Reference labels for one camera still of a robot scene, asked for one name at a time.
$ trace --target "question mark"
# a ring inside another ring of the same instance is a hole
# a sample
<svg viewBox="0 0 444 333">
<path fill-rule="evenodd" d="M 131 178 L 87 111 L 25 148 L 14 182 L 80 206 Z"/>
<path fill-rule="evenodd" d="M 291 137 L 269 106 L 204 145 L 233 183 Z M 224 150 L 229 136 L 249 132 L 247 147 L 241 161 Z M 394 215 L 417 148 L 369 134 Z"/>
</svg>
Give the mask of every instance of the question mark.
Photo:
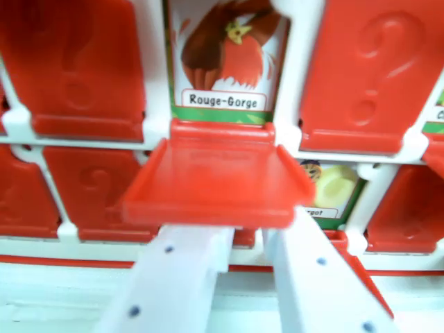
<svg viewBox="0 0 444 333">
<path fill-rule="evenodd" d="M 358 51 L 374 74 L 369 77 L 362 100 L 352 110 L 358 126 L 370 123 L 377 109 L 382 82 L 405 72 L 425 41 L 422 22 L 405 12 L 390 12 L 371 20 L 359 36 Z"/>
<path fill-rule="evenodd" d="M 93 36 L 93 19 L 88 2 L 89 0 L 60 2 L 66 6 L 69 22 L 68 37 L 62 54 L 62 68 L 68 78 L 65 94 L 68 104 L 76 109 L 85 109 L 92 101 L 89 88 L 79 81 L 76 74 L 78 55 Z"/>
</svg>

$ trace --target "white plastic grid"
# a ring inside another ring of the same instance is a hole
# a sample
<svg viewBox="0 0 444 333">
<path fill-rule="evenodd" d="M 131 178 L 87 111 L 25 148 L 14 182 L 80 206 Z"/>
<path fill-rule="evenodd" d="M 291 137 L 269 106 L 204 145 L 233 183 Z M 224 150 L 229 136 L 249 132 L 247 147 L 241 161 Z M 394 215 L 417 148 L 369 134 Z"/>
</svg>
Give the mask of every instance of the white plastic grid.
<svg viewBox="0 0 444 333">
<path fill-rule="evenodd" d="M 158 0 L 132 0 L 132 2 L 136 12 L 139 47 L 144 70 L 144 86 L 147 96 L 146 109 L 148 111 L 148 117 L 145 118 L 142 124 L 144 134 L 144 141 L 142 143 L 101 142 L 40 137 L 32 129 L 31 113 L 17 97 L 8 72 L 0 58 L 1 82 L 10 104 L 10 110 L 2 116 L 2 122 L 7 135 L 0 137 L 0 144 L 12 144 L 11 149 L 17 158 L 39 165 L 62 218 L 62 224 L 58 230 L 58 241 L 19 241 L 15 237 L 2 237 L 0 242 L 2 242 L 4 246 L 1 247 L 0 254 L 16 253 L 16 255 L 18 255 L 17 253 L 21 253 L 21 255 L 33 256 L 33 253 L 35 253 L 34 248 L 37 244 L 45 243 L 54 245 L 60 242 L 60 245 L 58 245 L 59 248 L 60 246 L 65 246 L 65 244 L 67 247 L 61 250 L 61 252 L 58 252 L 58 254 L 64 253 L 66 258 L 72 257 L 72 259 L 86 259 L 90 257 L 86 252 L 92 250 L 91 246 L 93 244 L 80 242 L 78 239 L 76 226 L 69 220 L 42 154 L 45 146 L 131 150 L 134 151 L 137 160 L 143 164 L 147 159 L 143 152 L 152 150 L 161 138 L 169 136 L 171 105 L 168 88 L 167 59 L 164 51 L 165 37 L 162 2 Z M 394 156 L 299 151 L 302 133 L 298 127 L 298 113 L 295 112 L 295 110 L 298 110 L 300 97 L 302 96 L 311 50 L 316 40 L 324 3 L 323 0 L 273 0 L 276 9 L 292 21 L 273 121 L 277 129 L 276 144 L 284 144 L 295 158 L 361 163 L 359 175 L 367 179 L 368 184 L 363 190 L 345 227 L 350 242 L 349 250 L 351 253 L 359 255 L 364 253 L 366 248 L 363 233 L 377 207 L 377 203 L 383 198 L 385 191 L 396 174 L 399 167 L 396 164 L 422 164 L 420 159 L 428 146 L 428 139 L 421 133 L 421 130 L 427 120 L 427 115 L 432 108 L 435 108 L 435 102 L 443 90 L 444 71 L 441 73 L 417 121 L 406 131 L 401 151 Z M 31 151 L 24 150 L 20 146 L 21 144 L 30 145 L 32 148 Z M 372 165 L 376 163 L 382 164 L 378 170 L 371 170 Z M 97 242 L 94 245 L 94 251 L 97 251 L 99 245 Z M 92 257 L 101 257 L 105 260 L 119 260 L 117 258 L 134 257 L 133 254 L 129 256 L 119 254 L 122 249 L 120 246 L 129 246 L 128 244 L 111 245 L 111 242 L 107 242 L 108 250 L 110 246 L 118 246 L 119 249 L 116 248 L 116 250 L 108 251 L 107 253 L 109 255 L 99 251 L 101 254 L 97 256 L 93 255 Z M 136 253 L 138 248 L 138 245 L 130 246 L 129 253 Z M 69 255 L 69 251 L 73 251 L 75 255 Z M 49 246 L 47 251 L 44 250 L 41 253 L 43 257 L 59 257 L 58 254 L 55 255 L 52 246 Z M 237 263 L 251 264 L 249 260 L 245 262 L 239 260 Z"/>
</svg>

